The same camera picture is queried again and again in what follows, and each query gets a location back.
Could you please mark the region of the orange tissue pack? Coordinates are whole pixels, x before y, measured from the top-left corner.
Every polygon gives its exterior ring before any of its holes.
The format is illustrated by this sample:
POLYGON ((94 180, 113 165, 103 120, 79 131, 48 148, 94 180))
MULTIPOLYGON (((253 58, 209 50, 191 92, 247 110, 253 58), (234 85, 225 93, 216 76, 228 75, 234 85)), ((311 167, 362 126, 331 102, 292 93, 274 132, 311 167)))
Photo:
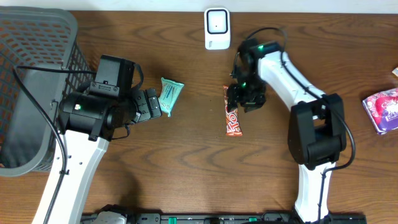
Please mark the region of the orange tissue pack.
POLYGON ((392 73, 398 77, 398 67, 396 67, 395 69, 393 69, 392 73))

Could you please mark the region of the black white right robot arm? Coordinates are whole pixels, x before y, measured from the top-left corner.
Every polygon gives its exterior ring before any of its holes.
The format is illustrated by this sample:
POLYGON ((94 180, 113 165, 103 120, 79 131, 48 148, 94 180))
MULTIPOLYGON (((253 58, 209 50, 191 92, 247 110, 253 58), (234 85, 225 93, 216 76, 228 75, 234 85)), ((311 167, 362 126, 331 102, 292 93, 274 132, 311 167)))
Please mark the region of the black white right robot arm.
POLYGON ((226 92, 228 112, 261 108, 270 86, 290 111, 287 144, 298 164, 298 196, 291 221, 323 223, 330 172, 346 148, 343 101, 312 85, 290 61, 277 42, 242 41, 238 56, 243 65, 231 76, 236 83, 226 92))

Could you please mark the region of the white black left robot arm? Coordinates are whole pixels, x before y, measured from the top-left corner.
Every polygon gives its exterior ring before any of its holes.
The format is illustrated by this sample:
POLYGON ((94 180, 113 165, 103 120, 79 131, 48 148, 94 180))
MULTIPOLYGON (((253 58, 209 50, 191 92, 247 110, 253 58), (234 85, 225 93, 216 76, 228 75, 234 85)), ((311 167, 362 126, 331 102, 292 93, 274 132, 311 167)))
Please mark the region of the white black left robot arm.
POLYGON ((34 223, 79 223, 95 171, 118 128, 162 115, 153 88, 133 85, 141 66, 102 55, 88 92, 74 91, 58 107, 58 135, 52 168, 34 223))

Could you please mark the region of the teal wet wipes packet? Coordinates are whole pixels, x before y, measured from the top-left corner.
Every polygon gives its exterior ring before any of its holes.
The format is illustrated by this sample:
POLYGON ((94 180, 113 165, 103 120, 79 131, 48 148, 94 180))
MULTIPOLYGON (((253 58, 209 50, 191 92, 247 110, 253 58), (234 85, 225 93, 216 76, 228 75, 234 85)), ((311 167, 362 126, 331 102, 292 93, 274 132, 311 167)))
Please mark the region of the teal wet wipes packet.
POLYGON ((173 80, 161 78, 162 92, 159 97, 160 108, 168 117, 171 117, 171 112, 181 90, 184 87, 183 83, 175 82, 173 80))

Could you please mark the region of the orange red snack bar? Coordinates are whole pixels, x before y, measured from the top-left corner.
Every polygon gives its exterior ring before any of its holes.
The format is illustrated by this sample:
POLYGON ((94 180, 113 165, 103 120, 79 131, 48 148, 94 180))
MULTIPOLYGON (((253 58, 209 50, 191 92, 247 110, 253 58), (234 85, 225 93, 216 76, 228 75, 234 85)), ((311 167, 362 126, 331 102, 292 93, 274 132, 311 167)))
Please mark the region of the orange red snack bar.
POLYGON ((241 127, 238 119, 238 110, 233 109, 228 111, 228 85, 223 86, 225 115, 226 115, 226 135, 227 136, 242 136, 241 127))

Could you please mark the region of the purple red snack packet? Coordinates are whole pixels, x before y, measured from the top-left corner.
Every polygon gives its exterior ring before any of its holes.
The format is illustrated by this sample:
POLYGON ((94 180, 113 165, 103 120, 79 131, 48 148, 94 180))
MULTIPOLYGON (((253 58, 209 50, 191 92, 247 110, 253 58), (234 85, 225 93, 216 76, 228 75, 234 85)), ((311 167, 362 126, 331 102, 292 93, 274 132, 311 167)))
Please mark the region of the purple red snack packet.
POLYGON ((362 105, 378 134, 397 129, 397 88, 375 93, 362 105))

